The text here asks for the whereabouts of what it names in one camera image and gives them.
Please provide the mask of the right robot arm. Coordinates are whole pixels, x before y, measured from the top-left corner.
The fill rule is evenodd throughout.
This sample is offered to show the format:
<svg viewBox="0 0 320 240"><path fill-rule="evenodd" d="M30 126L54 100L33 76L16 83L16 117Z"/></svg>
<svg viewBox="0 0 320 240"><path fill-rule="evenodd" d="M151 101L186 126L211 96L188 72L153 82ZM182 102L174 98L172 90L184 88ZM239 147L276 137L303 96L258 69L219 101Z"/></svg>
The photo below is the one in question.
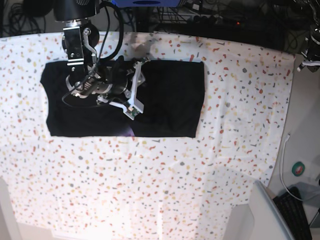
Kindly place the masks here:
<svg viewBox="0 0 320 240"><path fill-rule="evenodd" d="M103 57L96 50L99 30L90 18L100 9L113 9L119 22L119 39L115 50ZM138 88L145 82L142 66L147 57L134 60L127 65L119 51L124 40L124 19L121 10L105 0L56 0L53 4L55 20L65 23L62 47L67 54L69 75L65 79L68 93L85 99L96 95L96 106L111 105L122 109L130 119L144 112L144 104L138 100Z"/></svg>

